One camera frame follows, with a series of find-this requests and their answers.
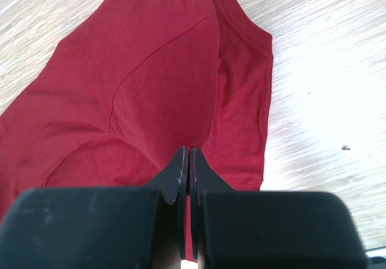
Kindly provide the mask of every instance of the red shirt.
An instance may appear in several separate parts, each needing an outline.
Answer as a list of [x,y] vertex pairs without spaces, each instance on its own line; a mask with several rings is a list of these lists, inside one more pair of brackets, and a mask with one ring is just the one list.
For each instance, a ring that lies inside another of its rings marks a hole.
[[236,0],[105,0],[0,117],[0,219],[28,188],[144,185],[183,145],[258,190],[272,61]]

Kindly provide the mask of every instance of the red fabric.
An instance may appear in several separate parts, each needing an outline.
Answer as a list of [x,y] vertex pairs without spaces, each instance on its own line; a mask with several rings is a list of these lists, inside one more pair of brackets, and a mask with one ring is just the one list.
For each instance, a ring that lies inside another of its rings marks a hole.
[[143,185],[182,145],[259,189],[272,59],[236,0],[105,0],[0,117],[0,218],[28,188]]

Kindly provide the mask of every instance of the wooden floor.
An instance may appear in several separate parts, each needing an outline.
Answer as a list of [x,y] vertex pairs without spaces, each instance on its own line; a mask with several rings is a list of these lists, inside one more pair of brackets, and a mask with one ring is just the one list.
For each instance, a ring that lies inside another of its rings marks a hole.
[[[103,0],[0,0],[0,112]],[[264,189],[348,205],[386,245],[386,0],[238,0],[274,37]]]

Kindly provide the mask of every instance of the wood grain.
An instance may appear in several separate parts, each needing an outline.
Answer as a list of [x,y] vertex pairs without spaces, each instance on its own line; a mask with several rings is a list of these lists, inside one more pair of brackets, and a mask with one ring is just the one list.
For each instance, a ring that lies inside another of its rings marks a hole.
[[[0,112],[102,1],[0,0]],[[386,245],[386,0],[238,1],[274,37],[263,189],[334,192]]]

